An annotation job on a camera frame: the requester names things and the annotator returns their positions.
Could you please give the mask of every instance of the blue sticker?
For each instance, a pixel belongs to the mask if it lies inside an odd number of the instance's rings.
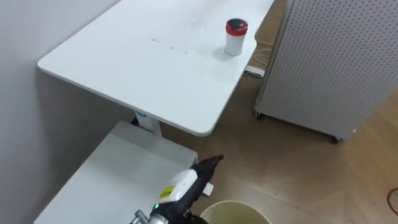
[[[147,115],[144,114],[144,113],[137,112],[137,114],[138,114],[139,116],[142,116],[143,118],[146,118],[146,117],[147,117]]]

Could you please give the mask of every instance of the red lid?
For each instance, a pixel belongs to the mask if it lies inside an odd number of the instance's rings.
[[[239,37],[248,31],[248,23],[243,19],[230,19],[226,23],[225,29],[227,34]]]

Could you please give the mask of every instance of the desk leg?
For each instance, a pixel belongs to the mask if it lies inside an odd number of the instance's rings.
[[[136,116],[138,120],[138,124],[140,127],[144,128],[147,131],[150,131],[158,136],[162,136],[162,133],[160,132],[160,125],[159,121],[150,118],[147,114],[143,112],[138,112],[136,111]]]

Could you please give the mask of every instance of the white wall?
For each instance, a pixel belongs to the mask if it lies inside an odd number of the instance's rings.
[[[0,223],[32,223],[113,125],[132,117],[36,67],[116,1],[0,2]]]

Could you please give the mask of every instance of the white cable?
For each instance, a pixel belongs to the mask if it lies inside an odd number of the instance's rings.
[[[265,44],[265,45],[271,46],[271,47],[273,46],[272,44],[267,43],[267,42],[264,42],[264,41],[261,41],[261,40],[257,40],[257,42],[259,42],[259,43],[261,43],[261,44]],[[264,52],[264,51],[270,52],[270,51],[272,51],[272,48],[266,47],[266,48],[263,48],[263,49],[260,49],[260,50],[255,51],[255,53]],[[254,54],[254,56],[253,56],[253,59],[254,59],[256,62],[258,62],[258,63],[260,63],[260,64],[262,64],[262,65],[267,66],[267,63],[265,63],[265,62],[262,61],[262,60],[259,60],[258,57],[269,58],[269,56],[268,56],[268,55],[264,55],[264,54]]]

